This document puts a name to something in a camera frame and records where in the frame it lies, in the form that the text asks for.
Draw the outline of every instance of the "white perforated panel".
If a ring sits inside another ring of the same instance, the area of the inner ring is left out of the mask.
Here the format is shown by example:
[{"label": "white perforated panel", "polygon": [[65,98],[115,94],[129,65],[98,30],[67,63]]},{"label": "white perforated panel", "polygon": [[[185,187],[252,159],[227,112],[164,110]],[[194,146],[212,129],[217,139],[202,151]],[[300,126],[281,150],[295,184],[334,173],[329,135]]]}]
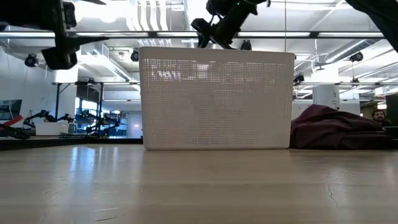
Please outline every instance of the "white perforated panel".
[{"label": "white perforated panel", "polygon": [[140,48],[147,149],[287,148],[294,54]]}]

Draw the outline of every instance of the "wood grain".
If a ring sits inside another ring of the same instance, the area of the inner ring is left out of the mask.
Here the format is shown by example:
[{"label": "wood grain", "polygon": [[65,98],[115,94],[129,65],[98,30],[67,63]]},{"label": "wood grain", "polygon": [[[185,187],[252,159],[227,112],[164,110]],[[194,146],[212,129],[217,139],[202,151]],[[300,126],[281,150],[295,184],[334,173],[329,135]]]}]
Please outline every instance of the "wood grain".
[{"label": "wood grain", "polygon": [[397,223],[392,151],[0,152],[0,223]]}]

